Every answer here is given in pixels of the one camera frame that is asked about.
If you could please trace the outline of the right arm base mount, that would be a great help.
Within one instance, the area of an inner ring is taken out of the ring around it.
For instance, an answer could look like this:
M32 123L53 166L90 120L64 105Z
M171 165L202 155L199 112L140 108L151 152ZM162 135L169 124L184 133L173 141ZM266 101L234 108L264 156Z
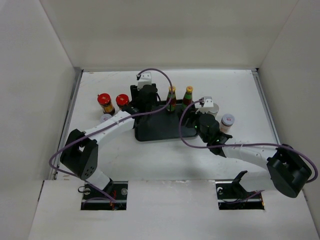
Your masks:
M264 210L262 191L246 191L240 184L247 171L233 180L215 182L219 210Z

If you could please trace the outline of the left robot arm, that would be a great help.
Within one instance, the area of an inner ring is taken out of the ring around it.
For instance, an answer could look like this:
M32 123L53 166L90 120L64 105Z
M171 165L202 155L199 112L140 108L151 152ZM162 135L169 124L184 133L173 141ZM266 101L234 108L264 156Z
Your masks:
M65 149L60 156L60 162L76 177L95 186L95 193L100 199L105 200L112 195L113 181L98 167L99 149L145 121L146 115L135 114L150 112L156 105L157 93L154 83L146 84L127 106L107 121L86 131L75 129L69 134L67 145L82 137L86 139Z

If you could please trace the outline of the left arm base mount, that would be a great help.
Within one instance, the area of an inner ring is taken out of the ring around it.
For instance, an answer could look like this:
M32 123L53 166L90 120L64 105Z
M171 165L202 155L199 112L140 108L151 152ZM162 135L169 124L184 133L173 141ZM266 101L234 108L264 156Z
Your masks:
M108 193L115 201L111 201L105 194L94 189L89 184L78 188L82 194L82 211L125 211L127 209L128 181L115 181Z

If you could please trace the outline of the yellow cap sauce bottle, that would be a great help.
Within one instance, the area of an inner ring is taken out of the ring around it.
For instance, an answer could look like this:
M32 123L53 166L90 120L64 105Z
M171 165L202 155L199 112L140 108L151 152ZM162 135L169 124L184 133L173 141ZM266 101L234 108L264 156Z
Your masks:
M176 110L176 87L173 85L172 87L168 87L168 94L166 102L169 103L166 107L166 110L170 113L174 112Z
M193 87L187 86L182 99L181 109L184 111L193 102Z

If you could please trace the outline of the white jar red label lid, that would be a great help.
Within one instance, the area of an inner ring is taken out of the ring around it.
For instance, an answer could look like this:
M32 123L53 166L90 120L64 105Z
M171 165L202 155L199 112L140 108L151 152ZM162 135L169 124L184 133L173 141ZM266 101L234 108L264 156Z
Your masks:
M112 117L112 115L110 115L110 114L108 114L108 113L105 113L105 114L103 114L103 115L100 117L100 122L101 122L101 123L104 123L104 122L106 122L107 120L109 120L111 117Z

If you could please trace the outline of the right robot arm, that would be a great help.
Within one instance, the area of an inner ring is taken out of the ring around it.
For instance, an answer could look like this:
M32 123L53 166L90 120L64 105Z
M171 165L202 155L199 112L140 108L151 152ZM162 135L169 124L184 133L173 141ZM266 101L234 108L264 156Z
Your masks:
M186 116L187 127L197 131L206 148L216 156L237 159L262 168L262 171L241 171L233 180L232 192L238 198L256 190L278 190L296 198L312 175L312 170L287 145L251 145L236 140L220 130L212 114L191 111Z

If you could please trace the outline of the silver lid jar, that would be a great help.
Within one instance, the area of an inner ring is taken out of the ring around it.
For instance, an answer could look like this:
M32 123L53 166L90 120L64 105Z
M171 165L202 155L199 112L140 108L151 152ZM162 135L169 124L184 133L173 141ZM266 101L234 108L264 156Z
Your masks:
M211 115L213 115L215 118L217 117L217 114L218 114L218 112L219 112L219 106L216 104L216 103L214 103L213 104L213 107L209 110L209 114L211 114Z

